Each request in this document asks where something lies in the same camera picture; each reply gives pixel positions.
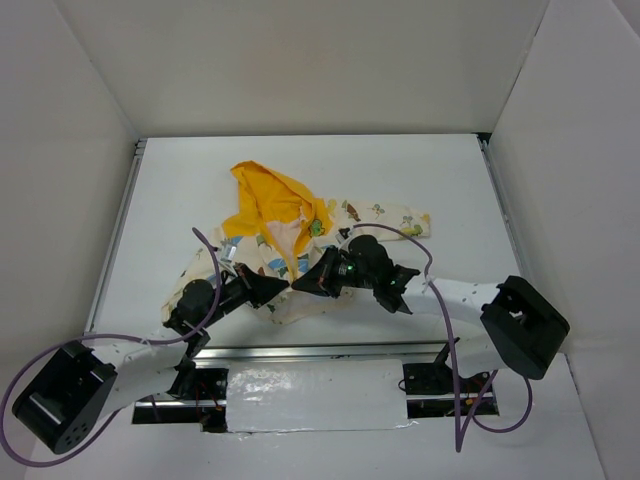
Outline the cream dinosaur print hooded jacket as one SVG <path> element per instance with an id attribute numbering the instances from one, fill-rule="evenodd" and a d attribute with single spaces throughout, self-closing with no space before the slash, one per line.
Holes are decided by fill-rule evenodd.
<path id="1" fill-rule="evenodd" d="M 208 235 L 212 246 L 234 248 L 235 263 L 292 282 L 337 244 L 342 228 L 378 241 L 427 238 L 430 216 L 406 205 L 351 197 L 323 199 L 303 183 L 253 161 L 234 166 L 239 207 Z"/>

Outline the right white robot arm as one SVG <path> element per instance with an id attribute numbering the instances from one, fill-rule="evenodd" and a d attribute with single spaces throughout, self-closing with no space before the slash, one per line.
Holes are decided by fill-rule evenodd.
<path id="1" fill-rule="evenodd" d="M 367 289 L 390 313 L 442 314 L 478 328 L 479 335 L 457 342 L 455 357 L 436 365 L 436 382 L 446 391 L 490 370 L 540 380 L 570 331 L 564 316 L 522 277 L 499 283 L 430 280 L 394 263 L 371 235 L 356 237 L 344 249 L 328 248 L 292 287 L 330 298 L 345 288 Z"/>

